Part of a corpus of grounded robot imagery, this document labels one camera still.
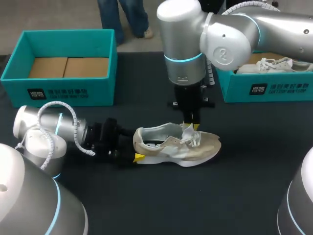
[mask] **teal box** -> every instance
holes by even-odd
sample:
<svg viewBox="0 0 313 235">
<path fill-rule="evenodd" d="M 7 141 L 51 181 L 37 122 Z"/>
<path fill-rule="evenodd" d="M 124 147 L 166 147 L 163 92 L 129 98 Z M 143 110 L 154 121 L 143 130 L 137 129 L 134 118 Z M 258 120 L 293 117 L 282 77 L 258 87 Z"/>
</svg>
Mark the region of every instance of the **teal box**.
<svg viewBox="0 0 313 235">
<path fill-rule="evenodd" d="M 313 72 L 237 75 L 216 70 L 227 103 L 313 100 Z"/>
<path fill-rule="evenodd" d="M 95 78 L 28 78 L 35 57 L 108 57 L 108 75 Z M 117 52 L 114 30 L 24 31 L 2 74 L 14 107 L 59 100 L 71 106 L 111 106 Z"/>
</svg>

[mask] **person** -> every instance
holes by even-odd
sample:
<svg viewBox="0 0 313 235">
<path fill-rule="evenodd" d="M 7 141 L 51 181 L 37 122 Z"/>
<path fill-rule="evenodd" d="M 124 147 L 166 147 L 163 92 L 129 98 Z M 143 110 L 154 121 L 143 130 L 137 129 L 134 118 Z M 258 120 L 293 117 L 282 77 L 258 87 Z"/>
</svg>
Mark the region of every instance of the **person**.
<svg viewBox="0 0 313 235">
<path fill-rule="evenodd" d="M 117 0 L 97 0 L 100 10 L 102 28 L 114 29 L 118 45 L 125 40 L 119 18 Z M 143 0 L 119 0 L 134 36 L 150 39 L 153 32 L 149 27 L 148 15 L 143 7 Z"/>
</svg>

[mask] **white sneaker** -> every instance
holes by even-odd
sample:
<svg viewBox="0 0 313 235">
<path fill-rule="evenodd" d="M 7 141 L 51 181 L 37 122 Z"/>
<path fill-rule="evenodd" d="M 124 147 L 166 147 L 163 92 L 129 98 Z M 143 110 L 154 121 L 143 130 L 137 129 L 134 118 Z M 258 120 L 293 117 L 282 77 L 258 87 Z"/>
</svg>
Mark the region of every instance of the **white sneaker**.
<svg viewBox="0 0 313 235">
<path fill-rule="evenodd" d="M 138 164 L 173 162 L 183 167 L 202 164 L 213 158 L 221 148 L 217 135 L 195 131 L 193 125 L 167 123 L 152 128 L 138 128 L 134 149 L 145 157 Z"/>
<path fill-rule="evenodd" d="M 145 38 L 145 39 L 153 38 L 153 32 L 152 32 L 150 26 L 149 26 L 148 29 L 145 31 L 145 33 L 144 33 L 144 38 Z"/>
<path fill-rule="evenodd" d="M 313 64 L 295 61 L 285 57 L 279 60 L 262 58 L 262 60 L 258 61 L 255 65 L 249 64 L 241 66 L 237 74 L 309 71 L 313 71 Z"/>
</svg>

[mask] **robotic arm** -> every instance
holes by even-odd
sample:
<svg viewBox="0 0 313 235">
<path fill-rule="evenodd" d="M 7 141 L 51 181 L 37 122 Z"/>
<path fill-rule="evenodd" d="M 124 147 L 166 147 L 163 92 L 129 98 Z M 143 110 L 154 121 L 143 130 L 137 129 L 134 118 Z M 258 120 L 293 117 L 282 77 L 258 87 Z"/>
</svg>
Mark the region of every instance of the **robotic arm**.
<svg viewBox="0 0 313 235">
<path fill-rule="evenodd" d="M 247 1 L 222 15 L 204 13 L 197 0 L 167 0 L 158 10 L 168 76 L 186 123 L 200 123 L 201 86 L 210 63 L 235 70 L 255 50 L 313 62 L 313 17 L 279 12 L 274 6 Z"/>
</svg>

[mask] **cardboard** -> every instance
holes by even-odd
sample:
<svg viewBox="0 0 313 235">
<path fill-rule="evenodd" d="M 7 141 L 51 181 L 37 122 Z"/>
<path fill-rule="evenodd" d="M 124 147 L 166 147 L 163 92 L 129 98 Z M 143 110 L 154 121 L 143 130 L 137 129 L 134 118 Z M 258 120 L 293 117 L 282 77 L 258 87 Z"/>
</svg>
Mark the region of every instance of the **cardboard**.
<svg viewBox="0 0 313 235">
<path fill-rule="evenodd" d="M 108 58 L 68 58 L 64 77 L 107 77 Z"/>
<path fill-rule="evenodd" d="M 61 78 L 67 64 L 67 57 L 35 58 L 28 78 Z"/>
</svg>

